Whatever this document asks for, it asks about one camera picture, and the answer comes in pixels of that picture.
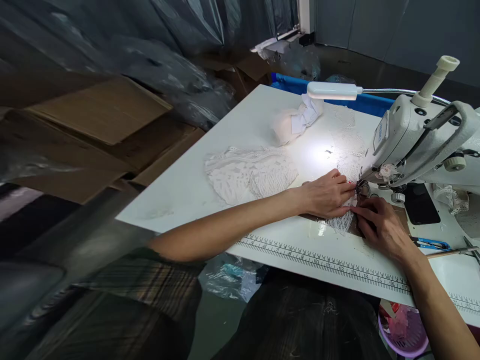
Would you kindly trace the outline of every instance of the ruler markings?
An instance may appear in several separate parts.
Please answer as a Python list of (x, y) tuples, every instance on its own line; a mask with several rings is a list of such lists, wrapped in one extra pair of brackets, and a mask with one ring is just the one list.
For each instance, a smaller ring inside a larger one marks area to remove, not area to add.
[[(366, 266), (323, 255), (319, 252), (305, 250), (298, 246), (288, 245), (251, 233), (237, 242), (237, 245), (398, 293), (412, 295), (407, 279), (401, 276), (377, 271)], [(448, 296), (450, 296), (458, 310), (480, 316), (480, 300), (453, 292), (449, 292)]]

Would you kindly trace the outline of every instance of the hand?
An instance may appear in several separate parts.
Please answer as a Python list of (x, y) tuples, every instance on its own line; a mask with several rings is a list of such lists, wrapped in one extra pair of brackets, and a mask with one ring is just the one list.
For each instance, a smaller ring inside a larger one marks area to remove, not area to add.
[(342, 206), (355, 195), (355, 184), (347, 182), (337, 169), (315, 181), (304, 182), (297, 187), (299, 214), (312, 214), (319, 218), (337, 218), (345, 215), (349, 206)]
[(358, 226), (366, 243), (402, 266), (423, 255), (405, 232), (394, 208), (382, 197), (370, 197), (360, 207), (352, 207), (358, 215)]

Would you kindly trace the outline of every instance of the blue plastic bin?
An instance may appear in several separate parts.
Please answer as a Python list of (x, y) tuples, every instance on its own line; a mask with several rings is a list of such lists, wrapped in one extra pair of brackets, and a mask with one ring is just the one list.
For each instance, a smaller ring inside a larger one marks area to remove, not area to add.
[[(276, 72), (271, 73), (271, 86), (276, 89), (285, 90), (294, 94), (305, 94), (310, 81), (296, 77), (282, 75)], [(350, 100), (325, 100), (326, 103), (342, 105), (365, 114), (382, 117), (385, 111), (390, 109), (394, 100), (370, 94), (359, 94), (355, 101)]]

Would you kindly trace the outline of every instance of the pink basket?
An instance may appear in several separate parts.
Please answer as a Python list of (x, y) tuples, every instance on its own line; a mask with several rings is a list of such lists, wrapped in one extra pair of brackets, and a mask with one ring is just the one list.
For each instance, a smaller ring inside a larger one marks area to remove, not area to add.
[(406, 316), (408, 319), (408, 328), (405, 338), (394, 337), (395, 334), (385, 332), (380, 321), (380, 315), (378, 315), (378, 326), (380, 327), (383, 338), (393, 351), (406, 358), (416, 358), (425, 352), (425, 349), (429, 345), (429, 338), (425, 332), (420, 314), (409, 311)]

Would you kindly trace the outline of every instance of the black phone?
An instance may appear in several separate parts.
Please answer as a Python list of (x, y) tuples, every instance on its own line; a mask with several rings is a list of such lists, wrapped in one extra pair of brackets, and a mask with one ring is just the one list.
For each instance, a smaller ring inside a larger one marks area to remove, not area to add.
[(425, 184), (409, 183), (404, 191), (405, 209), (414, 225), (437, 224), (440, 215)]

